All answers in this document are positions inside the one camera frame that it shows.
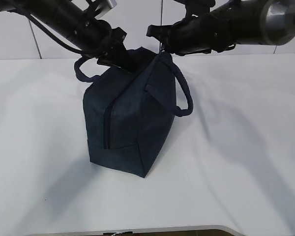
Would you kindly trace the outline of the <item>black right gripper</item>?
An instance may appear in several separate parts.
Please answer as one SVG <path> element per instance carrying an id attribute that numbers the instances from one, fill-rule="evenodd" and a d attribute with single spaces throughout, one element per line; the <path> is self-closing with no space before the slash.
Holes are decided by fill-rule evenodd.
<path id="1" fill-rule="evenodd" d="M 179 0 L 185 6 L 185 17 L 173 25 L 150 25 L 147 36 L 161 43 L 161 51 L 177 56 L 191 54 L 221 53 L 233 50 L 235 40 L 229 20 L 217 17 L 210 12 L 214 0 Z"/>

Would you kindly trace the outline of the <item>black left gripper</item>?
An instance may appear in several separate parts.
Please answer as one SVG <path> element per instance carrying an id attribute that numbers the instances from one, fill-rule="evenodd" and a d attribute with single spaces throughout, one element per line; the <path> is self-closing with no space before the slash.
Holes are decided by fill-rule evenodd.
<path id="1" fill-rule="evenodd" d="M 78 47 L 72 48 L 72 52 L 98 58 L 99 65 L 114 66 L 130 73 L 138 69 L 123 44 L 127 33 L 122 28 L 113 29 L 104 20 L 77 14 L 71 16 L 71 32 L 71 43 Z"/>

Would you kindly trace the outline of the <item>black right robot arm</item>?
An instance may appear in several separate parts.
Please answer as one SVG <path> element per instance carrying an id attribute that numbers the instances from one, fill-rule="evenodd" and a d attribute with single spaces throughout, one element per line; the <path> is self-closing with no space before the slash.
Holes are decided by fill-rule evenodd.
<path id="1" fill-rule="evenodd" d="M 185 17 L 173 25 L 150 25 L 147 36 L 164 51 L 185 56 L 230 51 L 237 44 L 281 46 L 295 37 L 295 0 L 182 0 Z"/>

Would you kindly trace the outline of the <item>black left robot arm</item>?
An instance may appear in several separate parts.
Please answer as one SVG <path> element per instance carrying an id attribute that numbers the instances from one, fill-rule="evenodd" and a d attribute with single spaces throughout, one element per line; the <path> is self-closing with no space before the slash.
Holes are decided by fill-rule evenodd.
<path id="1" fill-rule="evenodd" d="M 88 0 L 81 9 L 70 0 L 0 0 L 0 12 L 25 16 L 63 48 L 99 65 L 134 72 L 137 64 L 123 42 L 127 33 L 101 17 L 116 6 L 114 0 Z"/>

